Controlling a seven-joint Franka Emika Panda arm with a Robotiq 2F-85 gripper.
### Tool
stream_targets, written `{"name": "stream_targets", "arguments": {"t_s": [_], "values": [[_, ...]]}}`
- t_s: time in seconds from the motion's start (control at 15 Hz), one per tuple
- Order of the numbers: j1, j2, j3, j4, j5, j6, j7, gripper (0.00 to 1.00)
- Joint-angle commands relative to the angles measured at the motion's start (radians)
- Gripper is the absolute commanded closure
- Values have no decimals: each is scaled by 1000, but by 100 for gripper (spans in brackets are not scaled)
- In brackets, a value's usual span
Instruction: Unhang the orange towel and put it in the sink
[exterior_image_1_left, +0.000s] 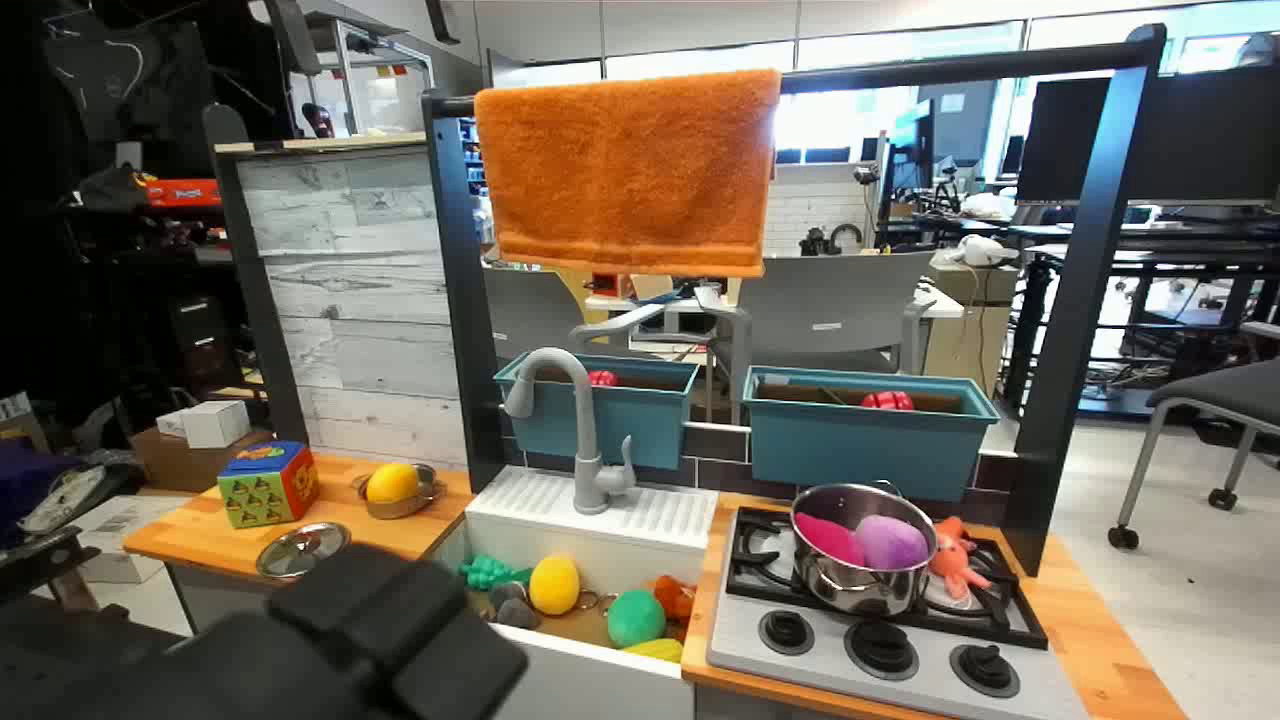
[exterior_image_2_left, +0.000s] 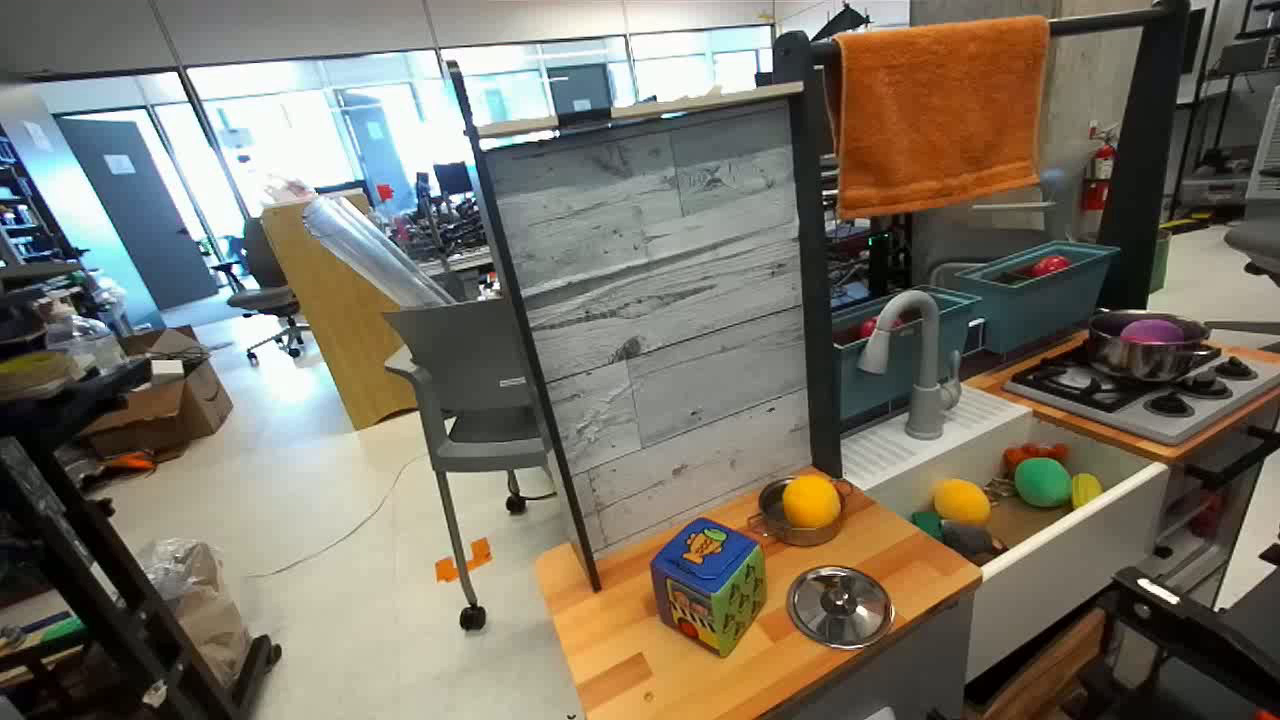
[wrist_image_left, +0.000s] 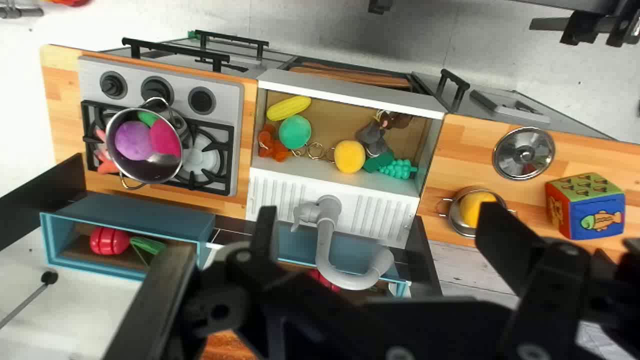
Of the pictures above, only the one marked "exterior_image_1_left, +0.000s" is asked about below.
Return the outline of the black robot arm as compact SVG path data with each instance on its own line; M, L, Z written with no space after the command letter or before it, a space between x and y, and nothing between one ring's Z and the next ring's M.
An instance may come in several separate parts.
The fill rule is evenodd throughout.
M0 720L496 720L530 673L457 571L350 543L197 635L10 601Z

